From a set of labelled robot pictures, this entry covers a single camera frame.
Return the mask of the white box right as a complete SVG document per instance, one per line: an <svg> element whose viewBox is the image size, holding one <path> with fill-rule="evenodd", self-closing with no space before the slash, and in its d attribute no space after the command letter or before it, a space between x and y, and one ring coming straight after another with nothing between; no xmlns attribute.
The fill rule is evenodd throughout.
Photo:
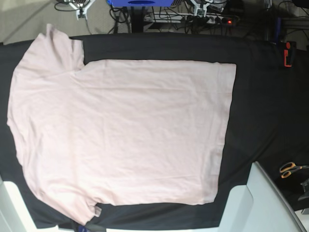
<svg viewBox="0 0 309 232"><path fill-rule="evenodd" d="M306 229L258 162L247 184L231 189L220 232L305 232Z"/></svg>

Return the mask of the white box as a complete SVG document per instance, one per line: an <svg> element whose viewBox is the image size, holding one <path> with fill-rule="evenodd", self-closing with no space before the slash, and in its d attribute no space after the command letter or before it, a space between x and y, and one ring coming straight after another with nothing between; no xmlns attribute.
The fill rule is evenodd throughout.
<svg viewBox="0 0 309 232"><path fill-rule="evenodd" d="M0 231L37 231L17 185L11 181L0 181Z"/></svg>
<svg viewBox="0 0 309 232"><path fill-rule="evenodd" d="M247 184L231 189L220 232L305 232L306 229L258 162Z"/></svg>

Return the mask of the pink T-shirt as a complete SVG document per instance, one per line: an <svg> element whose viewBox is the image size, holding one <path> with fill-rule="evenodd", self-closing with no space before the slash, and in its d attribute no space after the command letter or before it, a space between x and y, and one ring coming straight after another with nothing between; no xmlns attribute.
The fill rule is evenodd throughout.
<svg viewBox="0 0 309 232"><path fill-rule="evenodd" d="M16 66L7 124L26 183L85 225L100 203L214 202L236 64L104 59L47 25Z"/></svg>

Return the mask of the white box left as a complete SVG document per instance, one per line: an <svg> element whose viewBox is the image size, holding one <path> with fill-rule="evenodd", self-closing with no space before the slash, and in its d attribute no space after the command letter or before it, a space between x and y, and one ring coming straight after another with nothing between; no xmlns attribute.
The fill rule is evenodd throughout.
<svg viewBox="0 0 309 232"><path fill-rule="evenodd" d="M37 231L17 185L11 181L0 181L0 231Z"/></svg>

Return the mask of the red black clamp right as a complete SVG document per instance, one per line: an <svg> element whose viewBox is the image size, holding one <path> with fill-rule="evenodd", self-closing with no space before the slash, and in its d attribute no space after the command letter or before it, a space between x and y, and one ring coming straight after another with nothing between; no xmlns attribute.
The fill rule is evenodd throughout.
<svg viewBox="0 0 309 232"><path fill-rule="evenodd" d="M285 67L290 68L293 65L295 55L296 55L296 42L287 41L282 44L284 51L283 51L283 64Z"/></svg>

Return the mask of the black table stand post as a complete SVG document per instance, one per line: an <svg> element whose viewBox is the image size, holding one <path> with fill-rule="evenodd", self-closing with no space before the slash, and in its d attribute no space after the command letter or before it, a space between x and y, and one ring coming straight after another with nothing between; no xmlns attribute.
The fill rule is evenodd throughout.
<svg viewBox="0 0 309 232"><path fill-rule="evenodd" d="M142 33L145 16L145 7L130 7L131 32Z"/></svg>

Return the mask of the white power strip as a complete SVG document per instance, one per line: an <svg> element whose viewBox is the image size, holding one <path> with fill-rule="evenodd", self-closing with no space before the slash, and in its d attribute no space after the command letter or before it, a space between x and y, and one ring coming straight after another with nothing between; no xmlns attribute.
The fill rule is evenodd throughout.
<svg viewBox="0 0 309 232"><path fill-rule="evenodd" d="M222 19L224 22L231 21L227 16L222 16L220 14L206 14L194 16L189 13L174 13L174 12L154 12L148 13L144 17L144 22L146 23L185 23L185 22L193 22L193 20L199 20L206 24L221 24Z"/></svg>

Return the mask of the black table cloth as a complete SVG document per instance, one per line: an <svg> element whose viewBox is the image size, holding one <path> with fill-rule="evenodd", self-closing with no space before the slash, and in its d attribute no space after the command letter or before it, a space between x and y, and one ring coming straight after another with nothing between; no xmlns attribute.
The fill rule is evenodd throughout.
<svg viewBox="0 0 309 232"><path fill-rule="evenodd" d="M294 210L300 183L308 170L283 180L279 168L309 162L309 54L297 50L290 68L282 49L268 42L214 35L132 33L80 36L84 62L101 59L198 60L235 63L236 79L219 177L213 203L188 206L102 205L91 223L106 229L186 230L219 225L230 190L247 182L251 164L259 162Z"/></svg>

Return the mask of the orange handled scissors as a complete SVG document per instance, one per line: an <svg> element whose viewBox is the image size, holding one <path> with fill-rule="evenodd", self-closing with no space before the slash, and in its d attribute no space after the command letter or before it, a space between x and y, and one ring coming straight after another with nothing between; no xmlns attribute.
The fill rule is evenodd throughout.
<svg viewBox="0 0 309 232"><path fill-rule="evenodd" d="M296 165L294 162L288 162L280 167L279 172L282 179L288 178L293 173L303 169L308 169L308 165Z"/></svg>

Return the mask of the blue plastic box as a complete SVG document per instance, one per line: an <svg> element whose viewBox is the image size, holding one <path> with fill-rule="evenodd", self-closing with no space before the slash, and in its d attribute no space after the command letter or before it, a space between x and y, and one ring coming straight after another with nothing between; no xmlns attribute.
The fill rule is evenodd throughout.
<svg viewBox="0 0 309 232"><path fill-rule="evenodd" d="M107 0L114 7L170 7L173 0Z"/></svg>

